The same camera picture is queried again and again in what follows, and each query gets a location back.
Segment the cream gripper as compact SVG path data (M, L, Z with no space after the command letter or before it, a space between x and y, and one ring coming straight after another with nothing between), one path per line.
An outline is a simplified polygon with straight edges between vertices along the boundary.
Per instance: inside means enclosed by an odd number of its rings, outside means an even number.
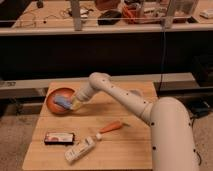
M96 90L89 84L85 83L79 88L71 98L71 109L78 110L85 102L89 101L96 94Z

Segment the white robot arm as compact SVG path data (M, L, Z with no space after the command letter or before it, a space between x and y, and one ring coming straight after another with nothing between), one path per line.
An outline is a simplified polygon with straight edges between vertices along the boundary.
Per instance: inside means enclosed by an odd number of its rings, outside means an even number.
M94 72L77 90L72 104L80 106L98 92L111 96L150 127L153 171L199 171L190 117L179 100L163 97L149 102L116 86L108 74Z

